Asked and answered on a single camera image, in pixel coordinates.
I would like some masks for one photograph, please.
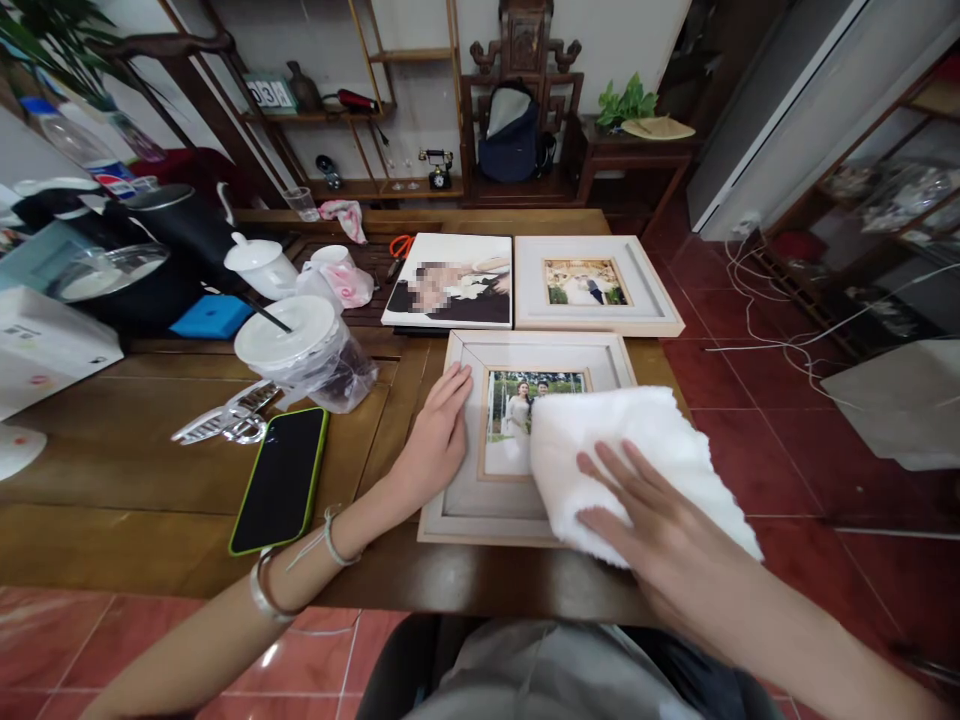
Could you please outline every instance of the blue backpack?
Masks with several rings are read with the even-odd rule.
[[[523,83],[507,81],[494,88],[487,137],[477,146],[477,163],[484,175],[517,183],[550,171],[556,141],[550,133],[541,137],[539,118],[540,106]]]

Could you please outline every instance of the plastic bottle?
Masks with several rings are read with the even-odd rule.
[[[42,98],[21,98],[20,104],[36,116],[43,134],[57,150],[90,173],[111,194],[121,200],[137,194],[130,184],[136,175],[96,135],[65,118]]]

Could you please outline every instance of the framed photo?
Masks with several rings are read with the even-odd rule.
[[[513,241],[419,233],[381,322],[434,328],[513,327]]]
[[[514,240],[518,330],[676,337],[683,319],[633,235]]]
[[[420,513],[421,542],[561,547],[530,477],[530,429],[546,393],[637,384],[613,333],[453,330],[445,367],[473,368],[464,420],[467,457]]]

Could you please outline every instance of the blue sponge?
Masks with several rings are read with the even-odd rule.
[[[207,295],[170,329],[181,337],[229,340],[251,315],[250,306],[232,295]]]

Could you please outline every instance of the red tile floor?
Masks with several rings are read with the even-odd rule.
[[[691,236],[681,207],[670,209],[645,244],[686,322],[681,337],[663,341],[664,350],[695,423],[710,437],[717,470],[757,531],[767,567],[888,657],[892,643],[905,642],[960,667],[960,543],[838,534],[818,520],[950,524],[956,519],[939,504],[944,473],[908,473],[874,457],[779,350],[705,352],[754,341],[723,247]],[[750,284],[764,287],[758,278]],[[762,337],[811,329],[787,303],[758,301],[751,312]],[[839,359],[829,345],[814,355]],[[197,607],[182,599],[0,589],[0,717],[77,718],[121,668]],[[296,628],[349,630],[288,633],[201,717],[350,720],[402,618],[310,609]],[[816,719],[771,690],[789,720]]]

